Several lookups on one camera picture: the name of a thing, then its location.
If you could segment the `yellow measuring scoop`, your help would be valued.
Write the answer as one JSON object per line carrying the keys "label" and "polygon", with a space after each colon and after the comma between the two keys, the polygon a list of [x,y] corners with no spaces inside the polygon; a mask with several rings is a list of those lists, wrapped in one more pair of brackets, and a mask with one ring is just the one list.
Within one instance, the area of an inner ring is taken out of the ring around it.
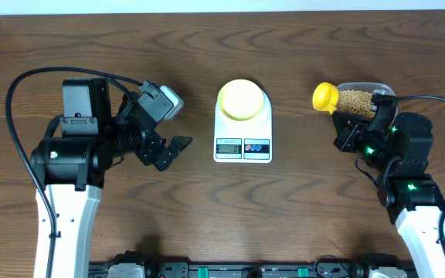
{"label": "yellow measuring scoop", "polygon": [[337,110],[339,101],[338,88],[327,82],[320,83],[314,90],[312,105],[315,110],[333,114]]}

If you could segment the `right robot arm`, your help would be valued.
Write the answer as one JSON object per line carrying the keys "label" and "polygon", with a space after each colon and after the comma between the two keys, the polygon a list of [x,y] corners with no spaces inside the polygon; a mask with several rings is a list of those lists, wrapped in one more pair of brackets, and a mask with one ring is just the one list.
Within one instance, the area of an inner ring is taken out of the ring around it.
{"label": "right robot arm", "polygon": [[398,113],[400,98],[376,94],[373,118],[335,110],[334,144],[357,153],[379,171],[371,181],[380,204],[409,250],[417,275],[445,277],[445,200],[426,173],[433,145],[432,122],[421,114]]}

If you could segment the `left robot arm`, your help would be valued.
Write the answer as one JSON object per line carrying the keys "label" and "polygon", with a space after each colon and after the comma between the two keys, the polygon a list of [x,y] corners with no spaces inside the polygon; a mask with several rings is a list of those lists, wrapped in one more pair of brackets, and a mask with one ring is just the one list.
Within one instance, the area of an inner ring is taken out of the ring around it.
{"label": "left robot arm", "polygon": [[32,151],[31,165],[46,199],[40,218],[36,277],[86,277],[93,223],[106,170],[135,154],[146,166],[166,170],[192,143],[166,141],[155,130],[182,108],[169,87],[145,80],[133,92],[105,77],[63,81],[64,114],[53,119]]}

